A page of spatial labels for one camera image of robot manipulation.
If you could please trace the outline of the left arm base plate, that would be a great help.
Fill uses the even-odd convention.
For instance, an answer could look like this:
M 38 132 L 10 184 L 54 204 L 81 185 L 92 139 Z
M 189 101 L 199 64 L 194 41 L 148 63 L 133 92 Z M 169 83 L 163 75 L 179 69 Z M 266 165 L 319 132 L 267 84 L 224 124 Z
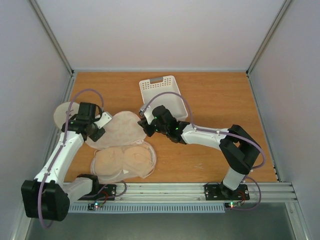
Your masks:
M 97 191 L 89 193 L 79 199 L 79 201 L 96 201 L 99 199 L 104 200 L 107 196 L 112 197 L 116 195 L 116 184 L 100 184 Z

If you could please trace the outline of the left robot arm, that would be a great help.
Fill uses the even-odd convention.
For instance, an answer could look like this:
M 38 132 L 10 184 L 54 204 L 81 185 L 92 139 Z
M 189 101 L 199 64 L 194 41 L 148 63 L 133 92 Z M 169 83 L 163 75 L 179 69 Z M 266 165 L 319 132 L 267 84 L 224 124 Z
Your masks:
M 59 140 L 49 159 L 33 180 L 25 180 L 21 194 L 25 214 L 41 221 L 62 221 L 70 205 L 83 198 L 96 199 L 101 193 L 98 177 L 80 174 L 64 185 L 67 171 L 86 140 L 98 141 L 112 115 L 94 103 L 65 102 L 53 114 L 60 127 Z

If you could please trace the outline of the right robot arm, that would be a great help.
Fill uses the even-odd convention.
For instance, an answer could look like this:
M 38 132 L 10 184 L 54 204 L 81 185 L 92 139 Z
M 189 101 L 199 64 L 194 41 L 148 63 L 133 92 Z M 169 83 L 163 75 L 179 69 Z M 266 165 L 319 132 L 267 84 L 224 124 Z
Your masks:
M 154 109 L 143 106 L 139 115 L 138 125 L 148 137 L 160 133 L 176 144 L 201 145 L 221 151 L 229 169 L 219 184 L 218 192 L 226 200 L 238 193 L 242 180 L 253 170 L 261 154 L 260 145 L 239 125 L 223 129 L 200 127 L 177 120 L 163 105 Z

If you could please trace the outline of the floral mesh laundry bag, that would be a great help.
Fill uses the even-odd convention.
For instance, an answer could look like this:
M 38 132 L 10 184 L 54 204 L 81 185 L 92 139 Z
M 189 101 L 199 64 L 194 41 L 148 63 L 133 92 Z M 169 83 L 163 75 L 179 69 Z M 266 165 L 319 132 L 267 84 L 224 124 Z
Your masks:
M 137 144 L 147 144 L 151 146 L 151 144 L 145 141 L 147 135 L 138 125 L 139 120 L 140 118 L 135 113 L 130 111 L 121 111 L 114 115 L 112 120 L 103 127 L 105 130 L 105 134 L 98 141 L 94 142 L 90 138 L 88 138 L 85 143 L 91 148 L 95 149 L 94 157 L 96 151 L 103 150 L 109 147 L 129 146 Z

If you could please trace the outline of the pink bra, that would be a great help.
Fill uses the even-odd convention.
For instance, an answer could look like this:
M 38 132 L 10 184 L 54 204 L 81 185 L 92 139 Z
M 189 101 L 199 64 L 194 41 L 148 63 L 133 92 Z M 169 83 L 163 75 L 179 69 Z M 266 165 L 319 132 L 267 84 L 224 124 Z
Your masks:
M 153 173 L 156 162 L 154 149 L 146 143 L 113 146 L 96 151 L 90 170 L 101 183 L 115 183 L 147 178 Z

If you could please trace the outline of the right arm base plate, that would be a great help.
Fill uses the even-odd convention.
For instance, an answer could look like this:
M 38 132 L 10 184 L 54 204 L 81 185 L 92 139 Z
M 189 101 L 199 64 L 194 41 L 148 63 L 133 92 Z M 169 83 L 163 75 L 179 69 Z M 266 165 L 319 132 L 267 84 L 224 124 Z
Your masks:
M 236 190 L 230 190 L 218 182 L 209 182 L 203 187 L 204 196 L 207 201 L 250 200 L 249 190 L 246 184 L 240 184 Z

